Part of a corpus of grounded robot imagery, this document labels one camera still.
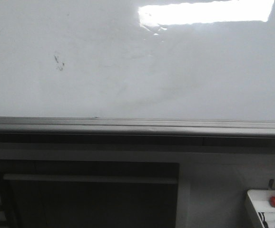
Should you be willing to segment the white whiteboard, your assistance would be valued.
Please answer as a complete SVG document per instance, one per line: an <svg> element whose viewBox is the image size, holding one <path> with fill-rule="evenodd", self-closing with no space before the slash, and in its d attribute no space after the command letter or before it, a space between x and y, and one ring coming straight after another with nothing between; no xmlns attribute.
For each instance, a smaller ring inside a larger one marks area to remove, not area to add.
<svg viewBox="0 0 275 228"><path fill-rule="evenodd" d="M275 0L0 0L0 116L275 121Z"/></svg>

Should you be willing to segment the grey whiteboard marker tray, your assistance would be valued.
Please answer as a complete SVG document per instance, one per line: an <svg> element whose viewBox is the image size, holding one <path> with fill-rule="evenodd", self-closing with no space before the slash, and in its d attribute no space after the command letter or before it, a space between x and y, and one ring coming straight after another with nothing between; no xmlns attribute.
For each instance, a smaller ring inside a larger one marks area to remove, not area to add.
<svg viewBox="0 0 275 228"><path fill-rule="evenodd" d="M275 121L0 117L0 143L275 147Z"/></svg>

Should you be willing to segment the dark cabinet with shelf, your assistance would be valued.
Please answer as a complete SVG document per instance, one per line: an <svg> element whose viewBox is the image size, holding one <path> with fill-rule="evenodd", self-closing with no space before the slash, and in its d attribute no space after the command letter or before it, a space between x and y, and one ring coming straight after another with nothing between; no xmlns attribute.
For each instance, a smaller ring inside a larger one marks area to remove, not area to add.
<svg viewBox="0 0 275 228"><path fill-rule="evenodd" d="M0 228L173 228L178 163L0 160Z"/></svg>

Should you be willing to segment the white storage box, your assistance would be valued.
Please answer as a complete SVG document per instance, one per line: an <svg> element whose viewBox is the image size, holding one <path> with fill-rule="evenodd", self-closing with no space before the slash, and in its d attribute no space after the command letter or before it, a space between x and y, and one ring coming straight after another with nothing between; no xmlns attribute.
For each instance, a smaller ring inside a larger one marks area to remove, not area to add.
<svg viewBox="0 0 275 228"><path fill-rule="evenodd" d="M248 190L245 206L255 228L275 228L275 208L269 203L275 190Z"/></svg>

